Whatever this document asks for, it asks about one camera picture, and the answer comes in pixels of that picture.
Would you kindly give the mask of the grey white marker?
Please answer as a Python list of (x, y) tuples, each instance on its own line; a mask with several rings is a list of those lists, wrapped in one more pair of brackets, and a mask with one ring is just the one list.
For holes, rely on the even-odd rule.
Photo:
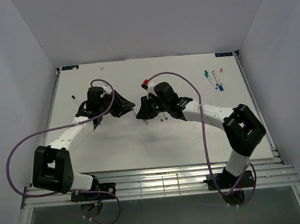
[(159, 118), (160, 118), (161, 122), (164, 122), (164, 117), (163, 117), (162, 113), (159, 113)]

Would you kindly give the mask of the light blue white marker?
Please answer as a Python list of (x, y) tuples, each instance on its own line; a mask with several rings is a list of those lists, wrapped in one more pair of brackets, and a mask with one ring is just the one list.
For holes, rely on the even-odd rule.
[(163, 112), (163, 116), (164, 116), (165, 120), (168, 120), (166, 112)]

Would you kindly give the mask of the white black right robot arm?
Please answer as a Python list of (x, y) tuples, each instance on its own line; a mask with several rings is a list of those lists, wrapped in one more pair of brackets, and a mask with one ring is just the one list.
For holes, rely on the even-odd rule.
[(166, 82), (154, 84), (145, 80), (142, 88), (147, 95), (141, 97), (137, 119), (150, 120), (167, 112), (172, 118), (187, 122), (204, 122), (223, 130), (232, 148), (223, 172), (216, 176), (221, 188), (236, 187), (242, 181), (242, 172), (250, 156), (266, 135), (266, 129), (245, 104), (235, 108), (199, 104), (188, 97), (179, 97)]

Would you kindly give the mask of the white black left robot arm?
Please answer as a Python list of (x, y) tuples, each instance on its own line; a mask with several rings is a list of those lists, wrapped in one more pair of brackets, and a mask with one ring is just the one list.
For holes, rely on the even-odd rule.
[(57, 193), (81, 191), (88, 199), (100, 194), (94, 176), (76, 173), (71, 154), (102, 122), (104, 115), (122, 117), (135, 108), (117, 91), (105, 87), (90, 87), (87, 99), (79, 105), (72, 126), (47, 146), (39, 146), (34, 152), (33, 186)]

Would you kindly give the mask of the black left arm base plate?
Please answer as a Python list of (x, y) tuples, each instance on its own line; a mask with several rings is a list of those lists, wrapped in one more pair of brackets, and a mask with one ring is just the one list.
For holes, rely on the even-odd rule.
[(72, 193), (70, 201), (72, 202), (88, 202), (113, 199), (116, 195), (116, 183), (100, 183), (92, 189), (92, 191), (102, 191), (103, 193)]

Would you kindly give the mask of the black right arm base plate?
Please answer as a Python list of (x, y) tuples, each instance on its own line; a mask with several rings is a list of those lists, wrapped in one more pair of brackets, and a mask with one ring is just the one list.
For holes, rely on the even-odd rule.
[[(233, 185), (236, 183), (236, 181), (238, 180), (238, 177), (232, 176), (231, 174), (218, 173), (218, 174), (214, 174), (214, 176), (215, 176), (215, 181), (217, 182), (221, 190), (231, 189)], [(208, 185), (209, 190), (211, 191), (217, 190), (212, 181), (210, 174), (206, 175), (206, 178), (205, 180), (203, 180), (203, 182)], [(240, 179), (237, 188), (253, 187), (253, 185), (254, 185), (253, 174), (251, 171), (246, 170), (242, 178)]]

